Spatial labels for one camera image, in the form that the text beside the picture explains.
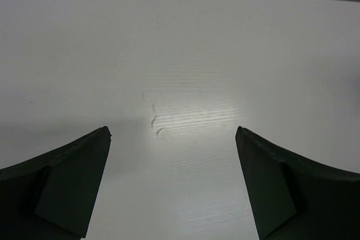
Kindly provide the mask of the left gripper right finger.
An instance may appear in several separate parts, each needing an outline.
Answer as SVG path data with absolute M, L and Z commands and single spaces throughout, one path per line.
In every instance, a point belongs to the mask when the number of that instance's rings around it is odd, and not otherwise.
M 249 129 L 238 157 L 259 239 L 359 239 L 359 174 L 313 161 Z

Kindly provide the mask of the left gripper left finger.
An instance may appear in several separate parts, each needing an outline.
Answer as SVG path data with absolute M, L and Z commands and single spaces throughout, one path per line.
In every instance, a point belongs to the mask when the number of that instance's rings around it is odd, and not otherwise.
M 1 169 L 1 239 L 85 238 L 110 144 L 104 126 Z

